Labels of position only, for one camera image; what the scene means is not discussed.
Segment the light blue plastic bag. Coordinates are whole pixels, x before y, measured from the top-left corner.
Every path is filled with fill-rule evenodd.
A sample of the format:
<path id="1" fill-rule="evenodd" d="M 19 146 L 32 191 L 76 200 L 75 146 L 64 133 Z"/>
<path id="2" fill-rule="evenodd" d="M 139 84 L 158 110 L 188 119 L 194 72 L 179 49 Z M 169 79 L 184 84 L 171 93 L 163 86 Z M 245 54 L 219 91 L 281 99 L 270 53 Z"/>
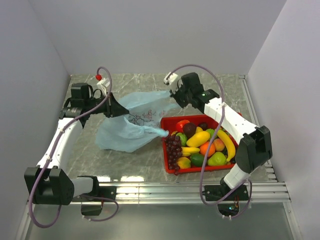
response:
<path id="1" fill-rule="evenodd" d="M 169 135 L 161 119 L 180 106 L 171 102 L 168 91 L 133 92 L 118 101 L 126 115 L 106 118 L 99 126 L 95 143 L 101 150 L 132 153 L 157 137 Z"/>

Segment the red orange persimmon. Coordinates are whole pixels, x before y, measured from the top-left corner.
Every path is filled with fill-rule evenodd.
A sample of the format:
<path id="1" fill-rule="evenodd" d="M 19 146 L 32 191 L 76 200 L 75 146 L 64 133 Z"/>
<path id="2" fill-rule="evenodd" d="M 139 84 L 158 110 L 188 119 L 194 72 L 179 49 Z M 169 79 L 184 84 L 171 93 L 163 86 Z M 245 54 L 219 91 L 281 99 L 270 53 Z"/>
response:
<path id="1" fill-rule="evenodd" d="M 175 124 L 175 130 L 177 132 L 183 133 L 183 127 L 188 124 L 190 121 L 187 119 L 181 120 Z"/>

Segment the dark brown passion fruit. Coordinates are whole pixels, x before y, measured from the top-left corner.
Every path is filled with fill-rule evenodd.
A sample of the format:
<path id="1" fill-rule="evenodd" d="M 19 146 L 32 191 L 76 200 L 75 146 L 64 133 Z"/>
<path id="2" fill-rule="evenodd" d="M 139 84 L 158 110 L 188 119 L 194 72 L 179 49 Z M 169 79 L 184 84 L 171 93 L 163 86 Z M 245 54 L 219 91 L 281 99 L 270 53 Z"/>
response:
<path id="1" fill-rule="evenodd" d="M 187 139 L 190 139 L 196 133 L 197 126 L 192 122 L 188 122 L 183 125 L 182 130 Z"/>

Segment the yellow mango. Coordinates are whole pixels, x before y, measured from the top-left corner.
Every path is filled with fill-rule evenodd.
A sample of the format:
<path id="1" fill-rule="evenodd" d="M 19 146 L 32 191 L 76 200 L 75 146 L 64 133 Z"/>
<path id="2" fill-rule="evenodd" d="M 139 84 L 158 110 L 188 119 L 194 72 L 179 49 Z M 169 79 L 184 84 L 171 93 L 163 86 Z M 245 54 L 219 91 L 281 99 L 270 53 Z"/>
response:
<path id="1" fill-rule="evenodd" d="M 186 145 L 188 147 L 197 148 L 210 139 L 211 135 L 207 131 L 199 131 L 195 133 L 190 139 L 187 140 Z"/>

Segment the green round fruit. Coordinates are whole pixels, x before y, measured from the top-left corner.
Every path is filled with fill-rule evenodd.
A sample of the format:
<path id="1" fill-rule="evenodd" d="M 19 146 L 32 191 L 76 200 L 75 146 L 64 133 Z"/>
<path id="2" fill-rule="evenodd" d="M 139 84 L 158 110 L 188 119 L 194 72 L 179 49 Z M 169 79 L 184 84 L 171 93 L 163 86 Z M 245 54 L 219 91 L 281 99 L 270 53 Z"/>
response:
<path id="1" fill-rule="evenodd" d="M 182 132 L 178 132 L 176 136 L 180 137 L 181 146 L 185 147 L 187 145 L 187 140 L 188 140 L 187 136 Z"/>

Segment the dark red grape bunch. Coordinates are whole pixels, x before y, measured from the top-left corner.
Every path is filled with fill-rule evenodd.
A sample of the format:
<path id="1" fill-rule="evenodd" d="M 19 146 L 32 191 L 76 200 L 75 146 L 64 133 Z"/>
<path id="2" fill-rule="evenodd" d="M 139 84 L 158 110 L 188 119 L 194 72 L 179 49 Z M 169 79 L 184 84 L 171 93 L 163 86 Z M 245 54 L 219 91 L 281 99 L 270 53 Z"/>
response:
<path id="1" fill-rule="evenodd" d="M 182 142 L 181 137 L 174 133 L 164 138 L 167 168 L 178 175 L 180 167 L 178 166 L 178 159 L 182 156 Z"/>

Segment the small yellow banana bunch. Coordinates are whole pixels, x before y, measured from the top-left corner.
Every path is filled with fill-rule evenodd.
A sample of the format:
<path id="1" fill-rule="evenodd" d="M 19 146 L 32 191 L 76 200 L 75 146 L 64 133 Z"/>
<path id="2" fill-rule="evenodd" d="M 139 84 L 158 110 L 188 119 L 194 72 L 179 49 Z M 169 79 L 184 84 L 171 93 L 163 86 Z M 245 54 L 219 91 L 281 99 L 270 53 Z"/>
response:
<path id="1" fill-rule="evenodd" d="M 189 157 L 192 154 L 199 153 L 200 149 L 198 147 L 182 147 L 181 152 L 183 157 Z"/>

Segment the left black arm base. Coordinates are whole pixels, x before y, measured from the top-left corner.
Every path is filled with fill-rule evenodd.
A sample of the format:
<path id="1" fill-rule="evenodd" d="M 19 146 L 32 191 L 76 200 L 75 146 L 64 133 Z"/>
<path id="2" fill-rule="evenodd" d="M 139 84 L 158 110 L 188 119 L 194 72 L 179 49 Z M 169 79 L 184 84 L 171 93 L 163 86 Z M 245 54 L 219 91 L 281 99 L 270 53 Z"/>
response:
<path id="1" fill-rule="evenodd" d="M 100 186 L 96 195 L 93 193 L 85 193 L 72 199 L 72 204 L 80 204 L 80 211 L 84 217 L 97 217 L 102 211 L 104 204 L 115 204 L 117 187 L 116 186 Z"/>

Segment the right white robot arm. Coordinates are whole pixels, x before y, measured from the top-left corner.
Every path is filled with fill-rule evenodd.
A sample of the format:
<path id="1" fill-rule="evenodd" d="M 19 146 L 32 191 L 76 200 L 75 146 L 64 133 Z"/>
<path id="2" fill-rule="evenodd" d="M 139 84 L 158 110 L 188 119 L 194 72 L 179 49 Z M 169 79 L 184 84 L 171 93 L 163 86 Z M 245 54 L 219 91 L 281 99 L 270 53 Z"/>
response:
<path id="1" fill-rule="evenodd" d="M 170 72 L 163 82 L 170 87 L 171 97 L 182 108 L 191 104 L 216 122 L 222 122 L 222 128 L 238 144 L 233 157 L 235 165 L 223 178 L 220 187 L 224 199 L 233 199 L 238 193 L 237 186 L 273 156 L 270 130 L 247 121 L 225 103 L 221 94 L 212 89 L 204 90 L 195 72 L 182 77 Z"/>

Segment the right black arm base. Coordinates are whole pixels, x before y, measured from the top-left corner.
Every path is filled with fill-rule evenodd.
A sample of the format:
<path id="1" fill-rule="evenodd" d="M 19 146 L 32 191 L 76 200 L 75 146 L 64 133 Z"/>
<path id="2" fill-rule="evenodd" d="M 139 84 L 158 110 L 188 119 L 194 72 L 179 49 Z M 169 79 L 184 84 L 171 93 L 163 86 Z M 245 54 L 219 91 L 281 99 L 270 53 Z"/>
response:
<path id="1" fill-rule="evenodd" d="M 252 193 L 253 184 L 249 181 L 248 186 L 242 184 L 233 189 L 224 184 L 205 185 L 201 196 L 206 205 L 215 203 L 222 219 L 231 221 L 251 207 Z"/>

